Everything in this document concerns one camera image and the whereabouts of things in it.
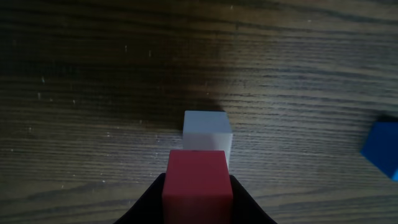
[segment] dark wood tabletop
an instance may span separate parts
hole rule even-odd
[[[112,223],[225,110],[278,223],[398,223],[359,152],[398,115],[394,0],[0,2],[0,223]]]

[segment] red block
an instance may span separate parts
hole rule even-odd
[[[162,193],[166,224],[227,224],[233,194],[224,151],[170,152]]]

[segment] cube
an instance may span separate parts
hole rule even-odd
[[[184,150],[224,151],[227,165],[232,130],[225,111],[186,111],[183,126]]]
[[[230,223],[233,193],[224,152],[172,150],[162,203],[166,224]]]
[[[389,178],[398,181],[398,123],[374,123],[361,153]]]

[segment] white block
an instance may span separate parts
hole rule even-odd
[[[183,127],[183,149],[222,150],[226,162],[232,146],[232,130],[224,111],[186,111]]]

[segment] blue block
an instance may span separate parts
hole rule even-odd
[[[376,122],[362,155],[394,181],[398,181],[398,122]]]

